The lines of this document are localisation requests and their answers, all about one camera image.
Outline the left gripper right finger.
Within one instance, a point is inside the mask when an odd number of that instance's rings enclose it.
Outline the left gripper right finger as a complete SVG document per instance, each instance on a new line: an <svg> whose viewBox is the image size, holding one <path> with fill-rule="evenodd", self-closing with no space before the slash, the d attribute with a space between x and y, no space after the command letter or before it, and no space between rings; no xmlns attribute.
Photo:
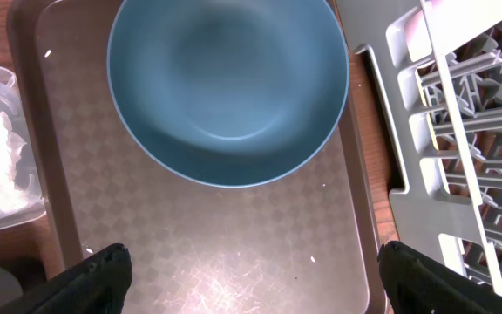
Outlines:
<svg viewBox="0 0 502 314"><path fill-rule="evenodd" d="M399 242L381 246L379 276L396 313L502 313L502 297Z"/></svg>

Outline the pink cup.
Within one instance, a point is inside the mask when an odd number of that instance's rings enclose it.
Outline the pink cup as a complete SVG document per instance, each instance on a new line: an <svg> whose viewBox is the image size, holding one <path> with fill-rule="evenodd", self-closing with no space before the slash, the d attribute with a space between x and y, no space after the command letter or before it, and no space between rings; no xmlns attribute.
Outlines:
<svg viewBox="0 0 502 314"><path fill-rule="evenodd" d="M432 0L431 33L438 52L448 54L502 20L502 0ZM432 54L424 13L419 11L404 26L412 61Z"/></svg>

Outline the dark blue plate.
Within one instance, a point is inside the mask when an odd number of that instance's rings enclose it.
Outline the dark blue plate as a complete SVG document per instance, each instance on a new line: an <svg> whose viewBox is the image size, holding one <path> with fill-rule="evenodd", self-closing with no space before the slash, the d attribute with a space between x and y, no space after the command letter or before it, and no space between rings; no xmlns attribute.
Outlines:
<svg viewBox="0 0 502 314"><path fill-rule="evenodd" d="M125 0L106 70L139 146L221 188L276 181L311 160L349 90L348 49L324 0Z"/></svg>

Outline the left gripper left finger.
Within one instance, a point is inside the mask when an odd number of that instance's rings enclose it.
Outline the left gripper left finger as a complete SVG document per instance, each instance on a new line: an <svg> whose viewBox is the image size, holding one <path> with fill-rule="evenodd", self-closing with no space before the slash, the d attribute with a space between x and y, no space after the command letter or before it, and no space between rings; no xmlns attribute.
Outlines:
<svg viewBox="0 0 502 314"><path fill-rule="evenodd" d="M114 243L1 306L0 314L120 314L131 284L131 255Z"/></svg>

